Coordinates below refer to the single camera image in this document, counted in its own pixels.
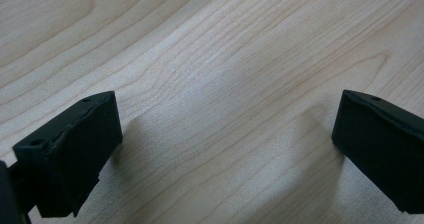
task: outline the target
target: hole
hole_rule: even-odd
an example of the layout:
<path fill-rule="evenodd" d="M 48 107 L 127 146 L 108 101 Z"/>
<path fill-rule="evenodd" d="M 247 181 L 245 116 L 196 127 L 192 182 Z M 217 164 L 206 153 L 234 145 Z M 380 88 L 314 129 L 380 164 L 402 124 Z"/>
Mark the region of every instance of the hole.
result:
<path fill-rule="evenodd" d="M 31 146 L 38 146 L 38 145 L 43 144 L 43 143 L 44 143 L 44 139 L 37 139 L 37 140 L 32 141 L 30 143 L 30 145 Z"/>

